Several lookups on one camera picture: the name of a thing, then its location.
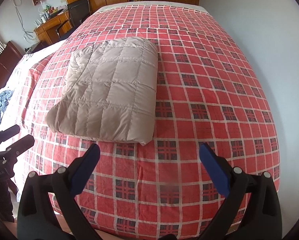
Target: bolt head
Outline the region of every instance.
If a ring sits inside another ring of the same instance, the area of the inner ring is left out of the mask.
[[[264,177],[266,177],[266,178],[269,179],[269,178],[271,177],[271,174],[270,174],[269,172],[266,171],[266,172],[264,172]]]
[[[241,174],[242,173],[242,169],[240,167],[234,167],[233,171],[236,173],[236,174]]]
[[[35,172],[35,171],[31,171],[31,172],[28,174],[28,176],[29,176],[30,178],[34,177],[35,175],[36,175],[36,172]]]
[[[63,174],[65,171],[66,171],[66,168],[65,168],[64,166],[59,167],[59,168],[57,169],[57,172],[58,172],[59,174]]]

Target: electrical wire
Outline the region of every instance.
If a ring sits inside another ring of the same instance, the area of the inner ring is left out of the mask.
[[[23,18],[17,8],[22,5],[22,0],[19,0],[19,5],[16,5],[15,0],[12,0],[12,1],[13,1],[13,5],[15,7],[16,14],[17,14],[18,20],[20,22],[20,25],[22,26],[22,31],[24,32],[24,40],[27,41],[28,43],[32,44],[32,42],[30,42],[30,41],[36,41],[36,38],[32,35],[32,34],[34,34],[34,32],[28,32],[25,30],[24,24],[23,24]]]

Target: folded quilt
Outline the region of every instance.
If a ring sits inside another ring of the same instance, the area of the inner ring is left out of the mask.
[[[141,37],[79,49],[46,123],[84,139],[145,145],[154,132],[157,71],[156,46]]]

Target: blue cloth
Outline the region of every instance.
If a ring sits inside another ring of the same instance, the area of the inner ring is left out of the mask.
[[[11,100],[14,90],[5,90],[0,92],[0,125],[2,122],[2,113],[6,111],[8,101]]]

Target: mattress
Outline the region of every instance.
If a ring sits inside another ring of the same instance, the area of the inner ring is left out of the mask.
[[[76,199],[89,222],[142,239],[199,235],[224,200],[199,161],[203,142],[247,173],[270,172],[278,189],[275,125],[254,71],[207,12],[171,5],[125,5],[93,14],[52,56],[30,98],[27,90],[13,96],[14,106],[28,98],[26,114],[15,118],[20,137],[35,138],[15,165],[18,187],[30,171],[48,174],[68,166],[92,143],[52,133],[43,121],[61,99],[71,53],[128,36],[147,38],[159,51],[154,137],[145,146],[97,142],[100,161]],[[51,200],[61,212],[54,196]],[[234,223],[246,204],[247,198]]]

